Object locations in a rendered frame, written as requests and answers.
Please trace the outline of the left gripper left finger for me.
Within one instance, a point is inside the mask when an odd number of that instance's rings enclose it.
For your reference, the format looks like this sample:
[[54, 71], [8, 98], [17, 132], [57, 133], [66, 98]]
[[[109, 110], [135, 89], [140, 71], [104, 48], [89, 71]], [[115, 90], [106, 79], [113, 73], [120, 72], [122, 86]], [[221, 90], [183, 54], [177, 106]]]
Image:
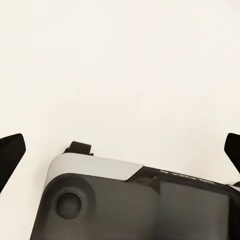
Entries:
[[22, 133], [0, 138], [0, 193], [26, 153]]

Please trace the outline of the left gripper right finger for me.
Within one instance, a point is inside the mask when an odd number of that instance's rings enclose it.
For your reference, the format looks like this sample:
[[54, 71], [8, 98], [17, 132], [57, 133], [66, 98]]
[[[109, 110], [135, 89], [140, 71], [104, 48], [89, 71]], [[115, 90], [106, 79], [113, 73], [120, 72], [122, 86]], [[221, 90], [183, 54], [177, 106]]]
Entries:
[[240, 173], [240, 135], [229, 133], [227, 135], [224, 151]]

